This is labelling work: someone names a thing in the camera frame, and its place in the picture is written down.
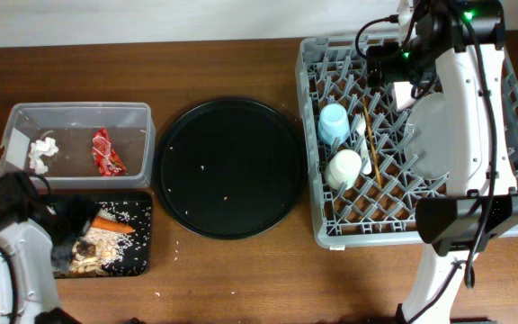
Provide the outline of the pink bowl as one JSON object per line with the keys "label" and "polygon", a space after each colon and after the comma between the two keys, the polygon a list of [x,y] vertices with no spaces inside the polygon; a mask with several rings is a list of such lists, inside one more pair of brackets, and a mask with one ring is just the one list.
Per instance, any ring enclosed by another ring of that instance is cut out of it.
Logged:
{"label": "pink bowl", "polygon": [[395,99],[395,109],[397,112],[412,108],[416,99],[412,97],[413,85],[410,82],[395,82],[392,94]]}

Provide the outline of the orange carrot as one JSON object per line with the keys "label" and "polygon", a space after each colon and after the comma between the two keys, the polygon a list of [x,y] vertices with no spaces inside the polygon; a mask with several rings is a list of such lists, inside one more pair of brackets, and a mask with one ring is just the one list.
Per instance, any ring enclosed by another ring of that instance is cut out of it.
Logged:
{"label": "orange carrot", "polygon": [[108,220],[103,217],[96,217],[92,222],[91,227],[99,230],[108,230],[122,234],[130,234],[135,231],[128,224],[119,223],[115,220]]}

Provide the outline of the brown food scrap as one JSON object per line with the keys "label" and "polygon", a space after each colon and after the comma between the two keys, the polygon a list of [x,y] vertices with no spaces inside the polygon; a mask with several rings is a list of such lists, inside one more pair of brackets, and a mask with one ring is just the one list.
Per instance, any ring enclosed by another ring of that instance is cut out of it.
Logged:
{"label": "brown food scrap", "polygon": [[83,260],[95,256],[95,245],[86,241],[77,242],[75,245],[76,260]]}

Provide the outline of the wooden chopstick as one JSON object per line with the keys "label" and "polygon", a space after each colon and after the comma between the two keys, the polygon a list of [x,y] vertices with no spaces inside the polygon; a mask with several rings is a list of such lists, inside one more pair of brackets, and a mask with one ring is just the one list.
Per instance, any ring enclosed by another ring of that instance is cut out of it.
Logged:
{"label": "wooden chopstick", "polygon": [[372,159],[373,159],[373,168],[374,168],[374,172],[375,172],[375,176],[376,176],[376,182],[377,182],[379,189],[382,189],[383,185],[382,185],[382,178],[380,175],[380,170],[379,170],[379,165],[378,165],[379,161],[378,161],[378,157],[377,157],[377,153],[376,153],[376,149],[375,149],[373,131],[372,131],[372,127],[371,127],[371,118],[369,116],[367,100],[365,97],[362,98],[362,104],[363,104],[363,115],[365,118],[369,142],[370,142],[370,146],[371,146],[371,155],[372,155]]}

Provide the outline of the light blue plastic cup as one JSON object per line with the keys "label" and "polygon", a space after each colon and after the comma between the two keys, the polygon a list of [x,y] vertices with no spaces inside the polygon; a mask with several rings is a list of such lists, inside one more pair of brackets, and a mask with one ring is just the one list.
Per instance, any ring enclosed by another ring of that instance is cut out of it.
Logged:
{"label": "light blue plastic cup", "polygon": [[319,115],[318,137],[332,146],[335,139],[344,143],[350,136],[350,124],[345,108],[339,103],[327,104]]}

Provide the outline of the light grey plate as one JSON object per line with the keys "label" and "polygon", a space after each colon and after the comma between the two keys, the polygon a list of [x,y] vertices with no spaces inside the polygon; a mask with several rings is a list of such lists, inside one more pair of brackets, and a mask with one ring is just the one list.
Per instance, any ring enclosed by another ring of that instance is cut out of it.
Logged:
{"label": "light grey plate", "polygon": [[420,99],[406,119],[405,135],[411,139],[405,146],[407,160],[417,156],[410,170],[423,179],[445,176],[450,169],[449,131],[442,93]]}

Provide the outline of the white plastic fork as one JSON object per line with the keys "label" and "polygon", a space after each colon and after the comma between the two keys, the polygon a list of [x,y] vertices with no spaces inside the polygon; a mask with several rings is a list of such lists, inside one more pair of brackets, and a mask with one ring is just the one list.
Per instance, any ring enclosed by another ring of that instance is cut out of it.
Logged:
{"label": "white plastic fork", "polygon": [[360,156],[362,159],[361,172],[368,176],[371,173],[371,160],[367,141],[365,139],[366,121],[364,120],[364,116],[361,112],[359,113],[359,119],[356,123],[355,130],[359,135],[359,138],[362,140],[362,144],[360,145]]}

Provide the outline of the white plastic cup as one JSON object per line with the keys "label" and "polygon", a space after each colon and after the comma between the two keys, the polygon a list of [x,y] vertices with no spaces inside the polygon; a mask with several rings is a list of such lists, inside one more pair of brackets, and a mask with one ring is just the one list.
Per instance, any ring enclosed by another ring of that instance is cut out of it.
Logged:
{"label": "white plastic cup", "polygon": [[339,190],[342,184],[345,189],[353,188],[362,168],[360,155],[351,149],[338,151],[327,164],[324,178],[326,183],[334,190]]}

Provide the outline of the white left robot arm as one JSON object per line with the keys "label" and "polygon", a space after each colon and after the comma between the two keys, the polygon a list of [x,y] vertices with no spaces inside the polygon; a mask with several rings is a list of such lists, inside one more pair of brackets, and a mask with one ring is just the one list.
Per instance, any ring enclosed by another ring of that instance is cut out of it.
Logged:
{"label": "white left robot arm", "polygon": [[98,211],[78,196],[0,207],[0,323],[77,322],[62,309],[53,272],[68,270]]}

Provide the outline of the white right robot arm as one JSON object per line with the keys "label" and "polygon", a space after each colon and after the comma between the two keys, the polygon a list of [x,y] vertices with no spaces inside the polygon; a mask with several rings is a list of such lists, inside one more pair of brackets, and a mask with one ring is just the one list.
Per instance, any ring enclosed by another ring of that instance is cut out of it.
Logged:
{"label": "white right robot arm", "polygon": [[362,52],[368,81],[418,85],[430,75],[441,84],[441,94],[420,90],[415,99],[442,107],[447,128],[436,140],[449,166],[445,196],[415,207],[423,254],[396,320],[447,323],[458,289],[476,282],[478,255],[518,225],[501,89],[504,8],[498,1],[403,1],[388,22],[399,40]]}

